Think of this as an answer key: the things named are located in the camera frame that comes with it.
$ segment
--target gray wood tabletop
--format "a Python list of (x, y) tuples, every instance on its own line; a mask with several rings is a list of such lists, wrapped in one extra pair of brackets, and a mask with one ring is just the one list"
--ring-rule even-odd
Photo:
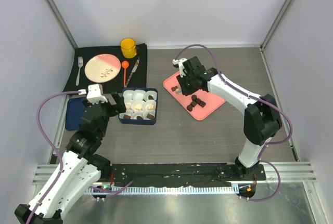
[[(220, 69), (230, 80), (261, 95), (273, 91), (259, 48), (212, 49)], [(172, 59), (179, 49), (148, 50), (147, 87), (159, 92), (157, 123), (152, 126), (123, 125), (110, 119), (102, 145), (96, 152), (112, 163), (199, 163), (234, 162), (245, 143), (243, 116), (224, 103), (203, 121), (195, 120), (163, 88), (163, 81), (177, 70)], [(204, 49), (189, 49), (184, 58), (197, 56), (207, 68), (214, 63)], [(63, 134), (63, 152), (74, 131)], [(283, 129), (273, 141), (286, 136)], [(272, 162), (294, 161), (289, 143), (270, 146), (263, 159)]]

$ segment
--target plate with floral design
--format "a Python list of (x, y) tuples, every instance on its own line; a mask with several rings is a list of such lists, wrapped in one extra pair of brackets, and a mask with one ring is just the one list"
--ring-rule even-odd
[(104, 83), (114, 79), (120, 69), (120, 61), (115, 55), (100, 54), (88, 61), (84, 73), (89, 80)]

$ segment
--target blue tray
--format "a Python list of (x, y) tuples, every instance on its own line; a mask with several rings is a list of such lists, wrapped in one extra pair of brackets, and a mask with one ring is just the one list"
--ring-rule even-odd
[(82, 98), (72, 98), (68, 100), (66, 111), (66, 130), (78, 130), (79, 123), (83, 117), (85, 106), (82, 103)]
[(140, 124), (140, 125), (154, 125), (156, 123), (156, 119), (157, 119), (157, 108), (158, 108), (158, 91), (155, 88), (124, 88), (123, 89), (123, 93), (126, 90), (144, 90), (144, 91), (149, 91), (149, 90), (153, 90), (156, 91), (157, 96), (156, 96), (156, 108), (155, 108), (155, 117), (152, 120), (137, 120), (137, 119), (121, 119), (120, 123), (122, 124)]

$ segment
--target knife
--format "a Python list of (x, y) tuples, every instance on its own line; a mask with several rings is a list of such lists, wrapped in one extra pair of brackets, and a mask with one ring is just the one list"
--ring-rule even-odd
[(129, 79), (127, 80), (127, 82), (126, 82), (126, 84), (125, 84), (125, 87), (127, 87), (127, 85), (129, 85), (129, 82), (130, 82), (130, 80), (131, 80), (131, 78), (132, 78), (132, 76), (133, 76), (133, 73), (135, 73), (137, 67), (139, 66), (139, 62), (140, 62), (140, 57), (137, 58), (137, 61), (135, 62), (135, 65), (134, 65), (134, 67), (133, 67), (133, 70), (131, 71), (131, 74), (130, 74), (130, 76), (129, 76)]

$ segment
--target yellow mug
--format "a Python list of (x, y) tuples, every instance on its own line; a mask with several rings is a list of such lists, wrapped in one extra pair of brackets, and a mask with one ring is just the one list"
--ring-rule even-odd
[(125, 58), (132, 59), (136, 56), (136, 45), (135, 41), (131, 38), (123, 39), (120, 42), (120, 49)]

